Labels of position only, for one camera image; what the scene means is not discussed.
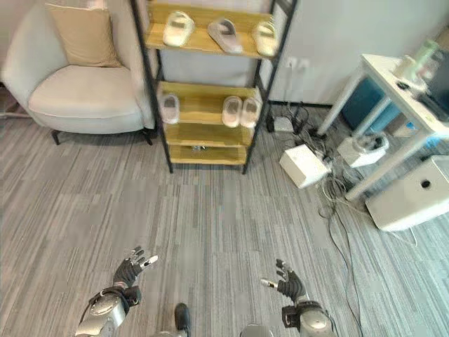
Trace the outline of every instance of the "armchair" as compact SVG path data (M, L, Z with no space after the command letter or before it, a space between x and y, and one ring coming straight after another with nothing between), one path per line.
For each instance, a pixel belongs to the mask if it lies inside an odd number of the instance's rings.
M64 49L38 1L17 29L2 69L2 82L36 123L61 131L142 131L151 144L154 116L142 75L133 17L126 0L109 0L114 47L123 67L69 65Z

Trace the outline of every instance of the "slipper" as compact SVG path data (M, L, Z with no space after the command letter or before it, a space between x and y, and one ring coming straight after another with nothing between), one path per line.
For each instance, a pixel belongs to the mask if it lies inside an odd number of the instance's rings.
M242 102L240 97L229 96L223 102L222 121L225 126L235 128L240 123Z
M260 103L253 97L248 97L243 102L240 124L246 128L255 127L260 115Z
M168 16L163 30L163 42L171 47L184 46L194 30L195 23L186 13L173 12Z
M218 19L208 26L210 37L229 54L242 54L243 47L237 37L234 24L228 19Z
M164 123L176 124L180 120L180 100L176 95L163 95L159 100L159 109Z
M257 47L257 52L268 58L276 55L278 42L276 30L270 22L260 22L253 30L253 38Z

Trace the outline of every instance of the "gray carpet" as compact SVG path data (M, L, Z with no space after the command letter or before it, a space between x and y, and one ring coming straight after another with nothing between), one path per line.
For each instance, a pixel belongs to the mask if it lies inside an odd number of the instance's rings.
M332 128L330 144L346 132ZM282 327L289 301L258 281L277 279L276 257L290 261L309 295L333 313L341 336L357 336L344 264L318 215L321 191L297 190L279 166L290 139L261 136L246 176L195 165L176 166L171 175L159 139L150 147L137 133L62 133L56 146L31 120L4 121L0 334L72 336L86 301L141 244L160 260L140 278L143 302L119 336L173 328L180 301L192 310L193 337L237 337L249 323L270 325L276 337L298 336ZM433 151L409 159L370 192ZM345 205L338 210L353 248L365 336L447 336L449 217L416 227L413 248ZM400 235L411 240L409 232ZM354 303L352 287L349 298Z

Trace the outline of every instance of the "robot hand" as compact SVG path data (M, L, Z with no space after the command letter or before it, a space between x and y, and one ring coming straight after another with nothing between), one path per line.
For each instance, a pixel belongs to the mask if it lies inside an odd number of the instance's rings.
M283 278L278 283L271 282L268 279L261 279L260 281L264 286L275 288L278 292L284 296L289 297L294 304L302 299L309 299L306 289L302 284L300 278L292 270L291 266L287 262L276 259L276 266L279 270L276 274Z
M137 246L131 251L131 256L121 262L114 274L115 286L124 289L132 287L138 275L158 259L157 255L145 258L143 254L142 247Z
M158 259L158 256L145 258L143 254L140 246L134 248L114 273L113 286L101 290L89 300L75 336L114 336L129 308L139 304L142 297L139 286L133 286L137 276Z
M336 337L338 332L333 320L327 310L321 305L309 300L306 289L300 278L286 262L276 259L276 266L279 270L277 275L283 279L278 283L261 279L264 286L275 288L284 296L289 297L294 306L282 308L282 322L286 328L297 328L301 336L315 337Z

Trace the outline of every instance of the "blue bin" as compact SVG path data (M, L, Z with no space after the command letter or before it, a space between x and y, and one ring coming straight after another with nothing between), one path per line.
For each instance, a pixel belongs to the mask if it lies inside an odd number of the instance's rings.
M354 130L383 97L384 92L373 80L364 79L358 84L342 109L344 120ZM367 132L382 131L400 113L399 109L393 103L390 103L371 124L371 127L367 129Z

